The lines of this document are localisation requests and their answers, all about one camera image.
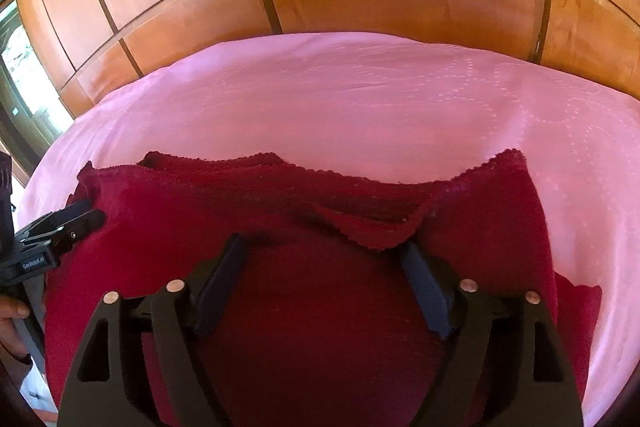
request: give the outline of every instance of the metal screw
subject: metal screw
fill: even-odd
[[[524,294],[524,298],[527,299],[529,304],[540,304],[542,302],[542,297],[536,292],[527,292]]]
[[[104,297],[102,298],[102,301],[104,301],[105,304],[113,304],[117,302],[119,298],[120,298],[120,295],[118,292],[109,292],[104,295]]]
[[[166,290],[171,293],[178,293],[183,290],[184,286],[184,281],[182,279],[174,279],[167,283]]]
[[[463,279],[460,281],[460,289],[463,292],[475,293],[478,291],[478,283],[473,279]]]

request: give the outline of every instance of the pink bedsheet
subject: pink bedsheet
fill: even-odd
[[[640,102],[491,52],[377,34],[225,42],[108,95],[51,147],[18,222],[60,208],[91,160],[150,150],[206,159],[275,152],[384,182],[448,179],[522,150],[555,269],[600,285],[583,402],[592,426],[640,358]]]

